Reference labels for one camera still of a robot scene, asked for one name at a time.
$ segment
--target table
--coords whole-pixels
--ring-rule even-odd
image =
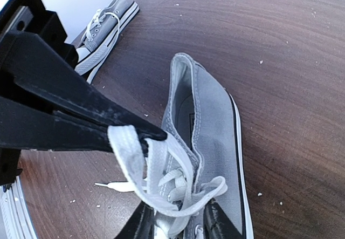
[[[345,0],[136,1],[94,86],[159,125],[170,60],[190,54],[239,107],[256,238],[345,238]],[[112,154],[20,165],[40,238],[114,238],[139,204],[93,186],[124,180]]]

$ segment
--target shoelace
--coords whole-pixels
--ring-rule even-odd
[[[89,22],[89,24],[86,26],[86,31],[82,37],[82,40],[84,40],[84,38],[86,37],[88,41],[92,41],[92,34],[91,34],[91,30],[95,27],[101,27],[101,23],[104,21],[104,18],[107,15],[111,15],[112,18],[116,19],[118,21],[118,32],[116,34],[116,38],[115,38],[115,42],[119,37],[119,33],[120,33],[120,19],[119,17],[113,13],[113,12],[105,12],[101,17],[102,10],[98,9],[97,12],[95,13],[95,15],[92,17],[91,21]]]
[[[147,158],[147,179],[143,188],[144,156],[133,126],[109,126],[108,138],[113,152],[128,183],[118,183],[119,191],[134,191],[137,196],[157,212],[175,217],[168,230],[163,230],[169,237],[178,235],[186,227],[189,218],[198,213],[213,197],[227,191],[225,178],[218,176],[201,185],[201,192],[192,193],[193,167],[187,152],[178,141],[168,133],[165,141],[146,139],[149,145]],[[163,175],[167,156],[172,156],[179,164],[177,169]],[[175,188],[168,199],[160,195],[160,190],[169,181],[175,181]],[[174,201],[182,201],[182,206]]]

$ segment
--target shoe sole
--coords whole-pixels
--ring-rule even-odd
[[[120,19],[120,33],[124,30],[124,28],[128,25],[128,23],[134,18],[134,16],[138,12],[139,6],[136,2],[134,2]],[[109,33],[109,35],[99,45],[99,47],[94,52],[90,53],[86,58],[84,58],[79,64],[77,64],[77,66],[75,67],[75,71],[80,75],[87,73],[93,68],[98,68],[98,71],[116,44],[117,40],[115,40],[114,37],[116,36],[117,32],[118,27],[117,25],[115,25],[112,31]]]
[[[37,239],[29,211],[27,210],[19,177],[5,193],[0,192],[0,238]]]
[[[249,210],[249,203],[247,198],[246,192],[246,184],[244,179],[244,168],[243,168],[243,155],[242,155],[242,135],[241,135],[241,119],[239,116],[239,111],[235,100],[229,94],[230,101],[233,107],[233,111],[235,113],[235,120],[236,120],[236,133],[237,133],[237,152],[238,152],[238,167],[239,167],[239,176],[241,179],[241,192],[243,197],[243,207],[244,207],[244,220],[245,220],[245,237],[246,239],[254,239],[254,231],[253,231],[253,224],[252,218]]]

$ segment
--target wooden table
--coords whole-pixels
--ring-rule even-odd
[[[170,60],[189,53],[239,107],[256,238],[344,239],[345,0],[136,1],[94,86],[159,125]],[[40,238],[113,238],[139,203],[93,186],[123,180],[112,154],[25,152],[20,165]]]

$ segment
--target robotic claw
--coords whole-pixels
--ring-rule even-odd
[[[112,152],[108,126],[133,125],[145,138],[167,134],[105,98],[74,68],[78,55],[41,0],[9,0],[0,12],[0,186],[21,173],[20,150]],[[153,210],[143,202],[117,238],[150,238]]]

